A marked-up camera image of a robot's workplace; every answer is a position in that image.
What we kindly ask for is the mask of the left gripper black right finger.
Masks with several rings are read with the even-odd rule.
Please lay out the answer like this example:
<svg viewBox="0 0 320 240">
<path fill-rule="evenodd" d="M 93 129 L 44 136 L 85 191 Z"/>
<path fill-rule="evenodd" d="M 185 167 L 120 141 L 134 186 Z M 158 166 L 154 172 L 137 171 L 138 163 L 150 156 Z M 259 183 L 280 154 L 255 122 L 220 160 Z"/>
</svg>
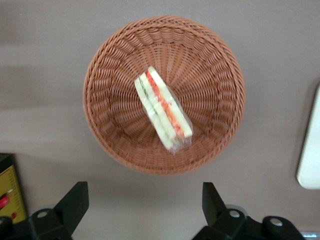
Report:
<svg viewBox="0 0 320 240">
<path fill-rule="evenodd" d="M 202 211 L 207 225 L 193 237 L 193 240 L 243 238 L 246 215 L 239 209 L 228 208 L 211 182 L 204 182 L 202 185 Z"/>
</svg>

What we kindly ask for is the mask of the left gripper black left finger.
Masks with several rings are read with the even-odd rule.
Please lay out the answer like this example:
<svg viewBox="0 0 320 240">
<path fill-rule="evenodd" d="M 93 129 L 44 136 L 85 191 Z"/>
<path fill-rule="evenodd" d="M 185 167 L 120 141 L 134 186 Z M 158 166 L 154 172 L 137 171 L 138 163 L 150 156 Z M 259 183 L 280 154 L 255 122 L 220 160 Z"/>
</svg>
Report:
<svg viewBox="0 0 320 240">
<path fill-rule="evenodd" d="M 40 209 L 29 217 L 31 238 L 71 240 L 88 208 L 88 183 L 79 181 L 53 208 Z"/>
</svg>

